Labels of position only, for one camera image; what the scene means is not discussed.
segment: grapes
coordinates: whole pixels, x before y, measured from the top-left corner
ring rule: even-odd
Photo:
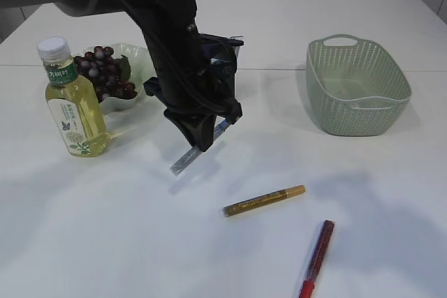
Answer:
[[[103,95],[104,88],[103,87],[95,87],[95,93],[96,93],[96,95]]]
[[[91,78],[98,77],[98,75],[99,75],[99,71],[98,71],[98,69],[96,69],[96,68],[91,68],[91,69],[89,70],[89,76],[90,76]]]
[[[93,85],[99,102],[114,96],[120,99],[133,99],[137,96],[135,84],[123,82],[121,59],[113,59],[111,47],[97,45],[93,52],[86,52],[84,57],[74,57],[74,62],[81,75]]]
[[[85,57],[86,59],[93,59],[93,56],[94,56],[93,52],[86,52],[86,53],[84,54],[84,57]]]
[[[117,73],[117,68],[113,65],[108,65],[105,68],[109,71],[109,73],[112,73],[112,74]]]
[[[104,52],[102,50],[98,50],[95,52],[95,59],[103,59],[104,58]]]
[[[83,70],[89,70],[89,69],[90,69],[90,62],[88,62],[88,61],[82,61],[82,62],[80,63],[80,67],[81,67],[81,69],[83,69]]]
[[[135,84],[132,82],[126,83],[126,90],[127,91],[135,91]]]
[[[124,90],[122,87],[118,87],[118,89],[115,90],[115,95],[117,98],[123,99],[124,98]]]
[[[101,75],[98,77],[98,82],[101,84],[107,83],[107,77],[105,75]]]
[[[115,51],[113,50],[112,47],[105,47],[105,48],[104,48],[104,54],[105,54],[106,56],[112,56],[114,52],[115,52]]]

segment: plastic basket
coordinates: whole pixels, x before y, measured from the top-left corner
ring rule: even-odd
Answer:
[[[328,45],[340,38],[355,44]],[[312,109],[329,134],[383,134],[411,97],[409,83],[386,50],[355,36],[340,34],[310,43],[306,70]]]

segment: red pen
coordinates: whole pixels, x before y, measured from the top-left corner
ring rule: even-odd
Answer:
[[[299,298],[310,298],[315,288],[315,281],[320,272],[323,258],[329,246],[329,240],[334,231],[335,224],[326,220],[321,228],[318,242],[316,243],[314,254],[307,268],[306,279],[301,287]]]

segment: white bottle cap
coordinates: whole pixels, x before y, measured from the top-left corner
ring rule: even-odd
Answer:
[[[71,57],[71,51],[67,41],[58,36],[40,42],[37,45],[37,52],[42,61],[48,63],[65,61]]]

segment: white bowl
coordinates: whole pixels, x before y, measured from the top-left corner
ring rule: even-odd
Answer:
[[[133,107],[138,100],[146,96],[143,83],[149,78],[155,77],[154,64],[149,54],[149,50],[143,47],[138,47],[136,45],[129,45],[127,43],[114,43],[112,45],[103,45],[103,47],[112,47],[115,53],[112,55],[114,59],[121,58],[124,55],[129,59],[129,64],[131,65],[131,77],[129,82],[135,84],[135,91],[137,96],[134,99],[120,99],[117,97],[108,97],[104,99],[99,106],[104,114],[113,111],[127,110]],[[93,52],[94,47],[89,47],[82,51],[80,56],[84,56],[86,52]]]

